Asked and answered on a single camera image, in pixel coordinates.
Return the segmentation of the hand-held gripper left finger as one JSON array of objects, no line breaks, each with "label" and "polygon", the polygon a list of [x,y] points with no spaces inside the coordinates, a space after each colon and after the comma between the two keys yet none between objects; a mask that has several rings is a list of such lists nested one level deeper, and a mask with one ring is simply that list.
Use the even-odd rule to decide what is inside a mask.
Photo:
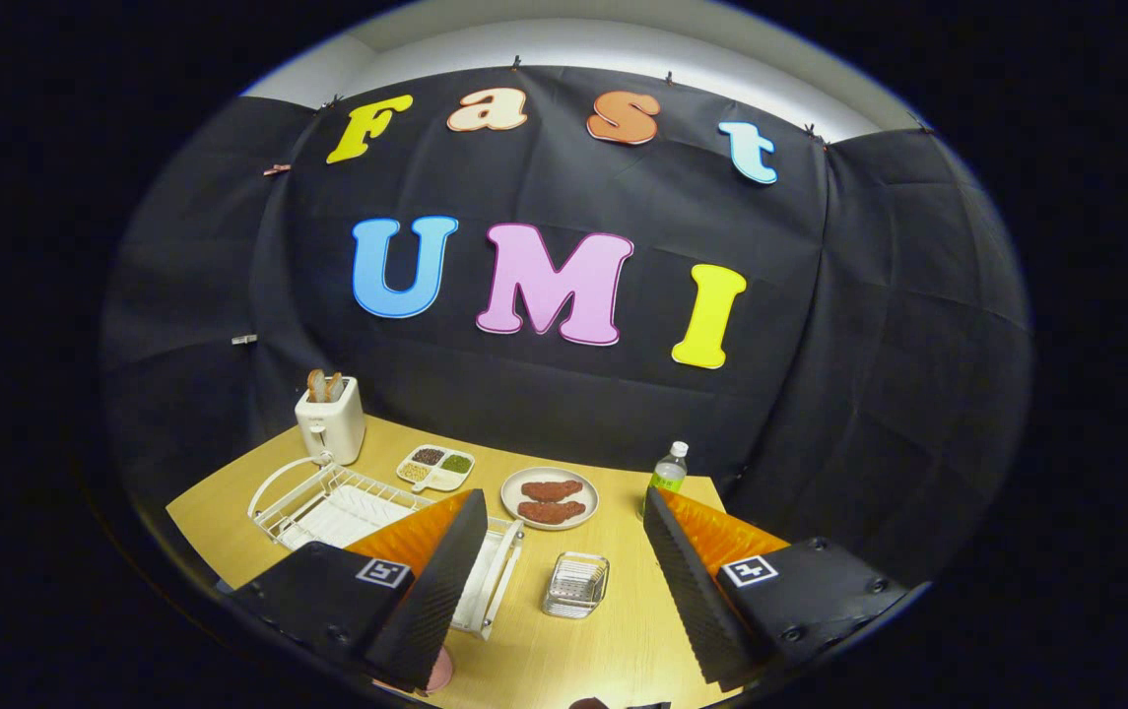
[{"label": "hand-held gripper left finger", "polygon": [[233,590],[233,608],[331,672],[424,689],[486,537],[484,497],[450,495],[345,548],[307,543]]}]

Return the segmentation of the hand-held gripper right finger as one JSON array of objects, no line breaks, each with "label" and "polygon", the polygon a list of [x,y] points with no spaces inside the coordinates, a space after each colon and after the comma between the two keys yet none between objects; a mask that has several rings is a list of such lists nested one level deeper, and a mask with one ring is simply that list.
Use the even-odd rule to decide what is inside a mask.
[{"label": "hand-held gripper right finger", "polygon": [[647,490],[643,528],[703,677],[724,690],[787,685],[911,601],[832,540],[790,544],[673,490]]}]

